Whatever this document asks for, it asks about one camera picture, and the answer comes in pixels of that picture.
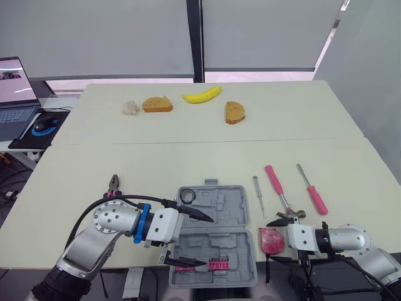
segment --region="mouse pad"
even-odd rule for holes
[[[35,132],[33,125],[29,127],[21,139],[14,139],[8,146],[10,149],[47,149],[55,137],[57,131],[67,118],[69,112],[43,112],[39,118],[52,116],[53,125],[44,132]]]

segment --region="hammer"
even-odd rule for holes
[[[305,211],[299,210],[299,211],[295,212],[289,205],[286,197],[284,196],[284,190],[281,187],[280,181],[278,180],[276,174],[274,173],[273,167],[271,165],[267,165],[264,168],[264,170],[268,174],[271,184],[273,185],[274,190],[276,190],[276,192],[280,196],[280,198],[284,204],[284,208],[286,210],[286,213],[278,212],[277,215],[280,218],[304,218],[306,216]]]

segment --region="pink screwdriver handle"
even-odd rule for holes
[[[283,194],[284,193],[283,188],[281,187],[280,181],[278,180],[276,174],[274,173],[272,165],[265,166],[264,170],[268,174],[271,184],[273,185],[276,192],[278,194]]]
[[[316,210],[321,214],[321,215],[326,215],[328,213],[327,207],[323,200],[321,199],[320,194],[316,190],[314,186],[309,186],[306,188],[309,192],[309,195],[311,196],[311,199],[313,203],[315,204]]]

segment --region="screwdriver shaft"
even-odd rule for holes
[[[311,183],[309,183],[308,178],[305,176],[305,173],[303,172],[303,169],[301,167],[301,164],[297,164],[296,167],[298,168],[299,172],[301,173],[303,179],[305,180],[305,182],[307,183],[308,186],[311,186]]]
[[[264,212],[264,204],[263,204],[263,199],[262,199],[262,192],[261,192],[261,187],[259,185],[259,180],[257,176],[252,177],[253,184],[255,186],[256,190],[256,196],[259,199],[259,204],[261,205],[262,213],[263,213],[263,218],[266,219],[266,213]]]

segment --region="toolbox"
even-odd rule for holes
[[[186,198],[182,193],[194,198]],[[179,240],[172,247],[180,256],[207,262],[195,268],[170,267],[173,288],[252,287],[258,282],[253,240],[245,230],[248,205],[242,186],[219,186],[206,179],[205,186],[186,186],[178,191],[179,205],[209,215],[214,222],[184,216]]]

